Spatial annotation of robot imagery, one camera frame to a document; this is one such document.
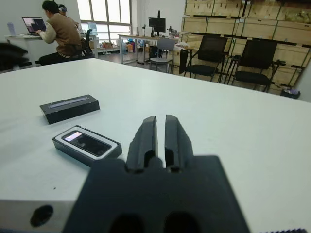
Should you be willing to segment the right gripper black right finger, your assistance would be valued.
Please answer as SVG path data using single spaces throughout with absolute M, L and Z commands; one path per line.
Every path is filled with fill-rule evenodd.
M 171 172 L 181 172 L 193 157 L 192 143 L 181 125 L 173 115 L 166 115 L 165 121 L 165 162 Z

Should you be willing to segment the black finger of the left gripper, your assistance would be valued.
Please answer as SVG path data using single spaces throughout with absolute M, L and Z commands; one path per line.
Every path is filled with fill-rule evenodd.
M 10 44 L 10 43 L 1 43 L 0 44 L 0 55 L 1 57 L 23 57 L 25 54 L 27 54 L 27 50 Z
M 0 71 L 12 70 L 15 67 L 28 62 L 25 57 L 1 57 L 0 58 Z

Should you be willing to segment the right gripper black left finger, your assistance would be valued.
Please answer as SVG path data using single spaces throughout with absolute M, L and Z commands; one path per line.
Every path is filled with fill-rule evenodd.
M 143 120 L 129 145 L 127 170 L 141 173 L 148 167 L 150 160 L 157 157 L 157 148 L 156 116 L 150 116 Z

